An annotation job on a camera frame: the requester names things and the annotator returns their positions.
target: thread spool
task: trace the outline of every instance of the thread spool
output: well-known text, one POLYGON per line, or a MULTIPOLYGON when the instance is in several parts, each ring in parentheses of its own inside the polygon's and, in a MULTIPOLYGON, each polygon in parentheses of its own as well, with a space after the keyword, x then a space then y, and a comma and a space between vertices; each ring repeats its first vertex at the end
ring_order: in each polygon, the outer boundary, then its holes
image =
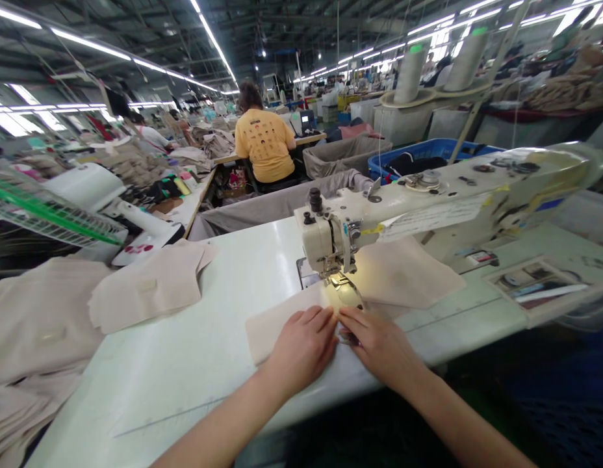
POLYGON ((420 72, 425 63, 425 54, 421 48, 412 48, 405 54, 399 68, 399 79, 394 91, 393 102, 395 104, 406 104, 417 98, 420 72))
POLYGON ((464 39, 462 49, 455 58, 443 91, 463 91, 472 85, 487 39, 488 34, 472 34, 464 39))

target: plastic box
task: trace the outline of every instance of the plastic box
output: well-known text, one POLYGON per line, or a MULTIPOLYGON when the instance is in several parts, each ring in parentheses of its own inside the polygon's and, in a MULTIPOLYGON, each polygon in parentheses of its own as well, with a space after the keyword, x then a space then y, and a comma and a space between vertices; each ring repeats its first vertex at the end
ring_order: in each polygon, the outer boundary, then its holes
MULTIPOLYGON (((410 146, 404 146, 400 149, 394 149, 388 153, 381 155, 382 165, 386 165, 388 162, 402 155, 405 152, 411 153, 414 159, 424 159, 430 157, 441 157, 444 159, 450 159, 451 153, 457 144, 457 140, 451 138, 434 138, 427 140, 422 143, 416 143, 410 146)), ((481 145, 477 143, 464 142, 460 152, 457 154, 457 161, 463 159, 470 159, 473 156, 480 156, 490 153, 496 153, 497 151, 505 151, 502 148, 495 148, 494 146, 481 145)), ((371 179, 375 180, 378 177, 387 177, 388 171, 380 169, 379 167, 379 156, 373 156, 368 159, 368 172, 371 179)), ((391 180, 397 180, 399 177, 391 175, 391 180)))

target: white paper tag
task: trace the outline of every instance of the white paper tag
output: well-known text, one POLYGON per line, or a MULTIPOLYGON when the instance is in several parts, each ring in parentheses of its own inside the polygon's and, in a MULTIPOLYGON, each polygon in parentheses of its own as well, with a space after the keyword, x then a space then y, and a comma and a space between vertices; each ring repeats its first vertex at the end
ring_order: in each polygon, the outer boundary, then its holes
POLYGON ((395 216, 380 223, 384 229, 379 233, 378 242, 392 242, 408 235, 475 219, 489 196, 489 193, 485 193, 395 216))

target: gray fabric bin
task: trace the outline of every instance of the gray fabric bin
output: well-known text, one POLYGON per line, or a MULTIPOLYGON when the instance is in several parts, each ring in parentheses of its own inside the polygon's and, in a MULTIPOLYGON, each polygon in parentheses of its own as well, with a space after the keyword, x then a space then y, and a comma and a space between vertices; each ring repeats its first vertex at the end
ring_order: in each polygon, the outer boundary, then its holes
POLYGON ((311 179, 331 176, 348 169, 356 169, 368 177, 368 159, 392 149, 392 143, 360 135, 356 138, 306 148, 303 162, 311 179))
POLYGON ((293 215, 293 210, 306 204, 308 192, 313 187, 319 188, 324 197, 332 198, 340 189, 353 187, 356 192, 360 192, 368 189, 372 184, 373 182, 368 177, 363 176, 357 170, 349 169, 295 187, 240 201, 234 205, 205 211, 196 216, 188 239, 202 241, 210 237, 288 218, 293 215))

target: industrial sewing machine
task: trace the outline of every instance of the industrial sewing machine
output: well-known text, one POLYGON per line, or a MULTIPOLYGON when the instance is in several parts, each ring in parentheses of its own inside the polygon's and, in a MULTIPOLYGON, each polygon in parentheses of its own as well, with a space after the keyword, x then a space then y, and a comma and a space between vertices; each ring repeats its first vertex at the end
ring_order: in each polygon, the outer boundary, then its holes
POLYGON ((311 189, 294 215, 310 267, 335 286, 355 272, 355 253, 414 235, 432 257, 464 273, 494 261, 495 248, 549 219, 603 175, 603 151, 583 143, 517 148, 401 177, 326 200, 311 189))

